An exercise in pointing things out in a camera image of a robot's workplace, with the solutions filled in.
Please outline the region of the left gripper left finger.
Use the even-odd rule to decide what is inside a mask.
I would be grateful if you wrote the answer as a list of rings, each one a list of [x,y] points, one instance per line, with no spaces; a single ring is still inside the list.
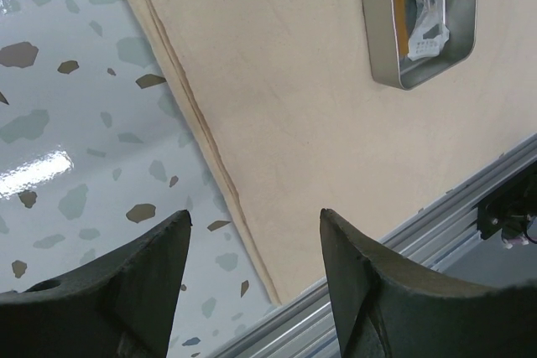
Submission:
[[[87,264],[1,295],[3,357],[165,357],[191,234],[180,210]]]

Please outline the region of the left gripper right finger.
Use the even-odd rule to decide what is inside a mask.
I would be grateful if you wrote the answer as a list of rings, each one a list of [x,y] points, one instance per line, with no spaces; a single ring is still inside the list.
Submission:
[[[322,255],[344,357],[534,357],[536,283],[469,283],[424,267],[320,214]]]

